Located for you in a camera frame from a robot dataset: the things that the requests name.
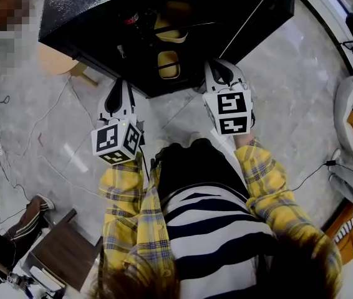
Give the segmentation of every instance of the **wooden stool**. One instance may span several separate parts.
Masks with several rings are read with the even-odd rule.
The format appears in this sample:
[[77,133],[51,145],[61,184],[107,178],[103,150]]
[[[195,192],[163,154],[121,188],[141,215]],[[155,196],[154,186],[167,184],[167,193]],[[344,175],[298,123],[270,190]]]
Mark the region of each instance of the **wooden stool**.
[[65,54],[42,43],[39,44],[38,52],[42,68],[47,73],[60,75],[68,72],[72,77],[80,77],[94,87],[97,86],[96,81],[93,81],[90,77],[84,74],[84,71],[87,68],[85,64],[73,60]]

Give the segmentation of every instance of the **black and white striped shirt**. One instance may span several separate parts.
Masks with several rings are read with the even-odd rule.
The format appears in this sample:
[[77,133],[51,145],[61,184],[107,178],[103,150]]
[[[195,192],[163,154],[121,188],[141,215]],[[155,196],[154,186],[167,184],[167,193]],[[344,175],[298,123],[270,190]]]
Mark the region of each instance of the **black and white striped shirt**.
[[162,201],[180,298],[230,298],[256,283],[254,258],[273,233],[249,214],[245,198],[220,187],[189,188]]

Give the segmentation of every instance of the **gray floor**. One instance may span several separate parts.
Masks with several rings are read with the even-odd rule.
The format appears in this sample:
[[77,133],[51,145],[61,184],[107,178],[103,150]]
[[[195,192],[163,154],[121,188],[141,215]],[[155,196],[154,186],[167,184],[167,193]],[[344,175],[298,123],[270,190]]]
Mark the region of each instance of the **gray floor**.
[[[42,0],[35,0],[35,5],[38,16],[31,19],[29,36],[37,34]],[[344,64],[325,30],[297,0],[295,16],[239,67],[253,90],[257,117],[254,132],[286,168],[290,187],[296,187],[338,146],[332,99],[335,86],[348,74]],[[98,88],[73,78],[58,104],[35,127],[24,156],[17,157],[26,148],[34,123],[55,103],[67,80],[66,76],[43,72],[37,59],[37,42],[27,45],[18,66],[0,75],[0,100],[10,95],[10,102],[0,105],[0,121],[1,144],[11,168],[5,156],[1,156],[1,162],[12,183],[24,186],[28,198],[41,193],[55,202],[56,221],[71,207],[76,208],[77,225],[93,242],[100,235],[106,203],[76,186],[96,193],[106,169],[91,153],[90,120],[95,123],[97,102],[112,80],[91,69],[87,74],[100,82]],[[233,142],[215,134],[201,95],[185,90],[147,100],[136,93],[135,100],[138,117],[145,120],[148,144],[143,150],[147,160],[164,141],[186,143],[192,131],[200,131],[236,165],[231,155]],[[296,191],[298,203],[317,225],[325,222],[342,199],[331,191],[327,179],[327,169],[323,168]],[[0,168],[2,218],[25,205],[22,190],[13,189]],[[17,218],[1,228],[8,228]]]

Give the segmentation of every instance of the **black pants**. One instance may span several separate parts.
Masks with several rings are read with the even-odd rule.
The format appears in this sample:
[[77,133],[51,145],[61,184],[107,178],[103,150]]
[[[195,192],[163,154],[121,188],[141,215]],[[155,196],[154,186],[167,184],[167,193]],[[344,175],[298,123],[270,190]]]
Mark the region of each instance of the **black pants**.
[[242,195],[249,194],[232,165],[223,153],[206,138],[194,141],[189,148],[174,143],[163,148],[157,155],[153,168],[161,162],[158,184],[160,200],[175,191],[195,186],[219,186]]

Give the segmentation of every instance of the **yellow plaid shirt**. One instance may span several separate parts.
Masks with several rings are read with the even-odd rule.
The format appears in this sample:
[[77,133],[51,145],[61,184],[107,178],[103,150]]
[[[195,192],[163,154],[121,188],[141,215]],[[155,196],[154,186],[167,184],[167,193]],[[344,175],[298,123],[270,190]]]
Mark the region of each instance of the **yellow plaid shirt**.
[[[264,220],[276,235],[289,233],[297,240],[318,235],[320,242],[328,238],[294,202],[283,167],[257,140],[236,150],[235,155],[251,196],[246,205],[252,215]],[[109,168],[99,190],[109,200],[103,226],[105,264],[116,269],[132,266],[139,272],[149,264],[166,284],[167,278],[174,276],[174,266],[157,194],[159,177],[160,167],[151,171],[148,188],[143,189],[142,155],[138,154],[135,161]],[[329,261],[329,276],[338,276],[337,293],[342,267],[337,247]]]

